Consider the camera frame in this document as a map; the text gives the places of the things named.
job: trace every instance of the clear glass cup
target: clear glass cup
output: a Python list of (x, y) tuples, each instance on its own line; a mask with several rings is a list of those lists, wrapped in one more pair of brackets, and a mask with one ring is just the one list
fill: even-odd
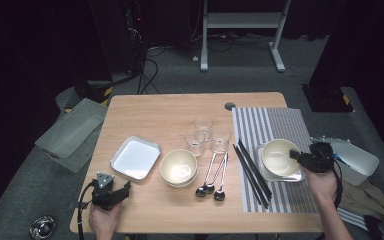
[(195, 128), (201, 131), (204, 135), (204, 141), (211, 138), (211, 128), (213, 127), (213, 119), (210, 116), (197, 116), (193, 121)]
[(201, 156), (204, 153), (205, 133), (198, 129), (188, 130), (185, 133), (187, 149), (195, 156)]
[(227, 128), (216, 127), (212, 129), (211, 150), (217, 154), (223, 154), (229, 147), (231, 133)]

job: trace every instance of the beige fabric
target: beige fabric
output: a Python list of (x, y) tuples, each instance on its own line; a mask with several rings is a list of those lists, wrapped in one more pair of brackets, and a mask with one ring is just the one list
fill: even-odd
[(344, 191), (340, 207), (355, 213), (370, 215), (384, 220), (384, 195), (369, 181), (360, 186), (353, 186), (342, 181)]

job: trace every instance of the chopsticks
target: chopsticks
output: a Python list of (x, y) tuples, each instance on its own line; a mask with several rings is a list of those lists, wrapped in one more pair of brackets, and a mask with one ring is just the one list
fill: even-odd
[(236, 155), (238, 155), (239, 161), (241, 162), (245, 175), (251, 184), (254, 196), (257, 198), (257, 201), (260, 205), (263, 204), (265, 208), (268, 208), (268, 202), (272, 197), (272, 192), (270, 191), (266, 181), (264, 180), (260, 171), (258, 171), (257, 167), (252, 161), (251, 156), (245, 149), (245, 146), (243, 145), (240, 139), (238, 141), (238, 144), (241, 150), (239, 150), (239, 148), (235, 146), (235, 144), (233, 144), (233, 147), (235, 149)]

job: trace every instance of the tabletop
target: tabletop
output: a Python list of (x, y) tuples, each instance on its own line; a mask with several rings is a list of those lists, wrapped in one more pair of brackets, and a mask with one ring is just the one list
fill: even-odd
[[(231, 144), (236, 144), (232, 112), (226, 103), (236, 107), (287, 107), (281, 93), (212, 93), (212, 94), (161, 94), (114, 96), (105, 117), (102, 130), (92, 156), (82, 189), (96, 173), (115, 175), (117, 190), (131, 180), (130, 197), (123, 201), (117, 232), (124, 233), (264, 233), (264, 232), (322, 232), (318, 214), (309, 213), (249, 213), (242, 209), (239, 179), (239, 161), (233, 147), (229, 147), (229, 163), (223, 190), (224, 201), (215, 201), (212, 195), (195, 196), (195, 190), (205, 179), (212, 151), (209, 143), (203, 155), (197, 157), (198, 175), (186, 188), (175, 189), (164, 182), (159, 166), (172, 150), (186, 147), (183, 135), (193, 128), (198, 115), (211, 116), (214, 126), (231, 129)], [(110, 161), (114, 154), (131, 137), (136, 136), (158, 144), (161, 154), (143, 180), (113, 170)], [(221, 161), (219, 156), (215, 166)], [(211, 176), (217, 167), (212, 168)], [(84, 202), (91, 200), (89, 190)], [(83, 230), (88, 225), (89, 208), (83, 211)], [(70, 224), (77, 232), (77, 211)]]

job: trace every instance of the table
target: table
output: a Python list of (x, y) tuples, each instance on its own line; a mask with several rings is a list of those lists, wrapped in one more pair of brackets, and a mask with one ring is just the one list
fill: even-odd
[[(318, 214), (247, 213), (242, 210), (239, 161), (233, 147), (229, 148), (223, 190), (226, 199), (218, 202), (212, 195), (195, 197), (195, 190), (204, 182), (212, 156), (209, 143), (198, 157), (198, 176), (183, 189), (168, 186), (159, 172), (162, 158), (170, 151), (184, 148), (183, 134), (193, 128), (199, 114), (212, 116), (215, 126), (226, 126), (234, 132), (232, 113), (226, 103), (237, 107), (287, 107), (281, 93), (216, 93), (115, 96), (104, 120), (83, 188), (96, 179), (97, 172), (115, 175), (114, 190), (123, 187), (127, 177), (110, 167), (110, 160), (126, 138), (137, 136), (157, 143), (161, 155), (149, 175), (142, 181), (132, 181), (130, 197), (123, 202), (118, 232), (124, 233), (263, 233), (321, 232)], [(231, 143), (236, 143), (232, 134)], [(84, 201), (91, 199), (91, 191)], [(88, 209), (83, 211), (85, 232)], [(77, 232), (77, 212), (70, 224)]]
[(209, 28), (275, 28), (274, 42), (269, 42), (270, 51), (276, 64), (277, 71), (286, 70), (280, 57), (278, 46), (282, 36), (283, 27), (288, 15), (291, 0), (285, 0), (282, 12), (268, 13), (209, 13), (207, 11), (207, 0), (204, 0), (204, 11), (202, 17), (202, 48), (201, 48), (201, 71), (208, 70), (208, 44), (207, 29)]

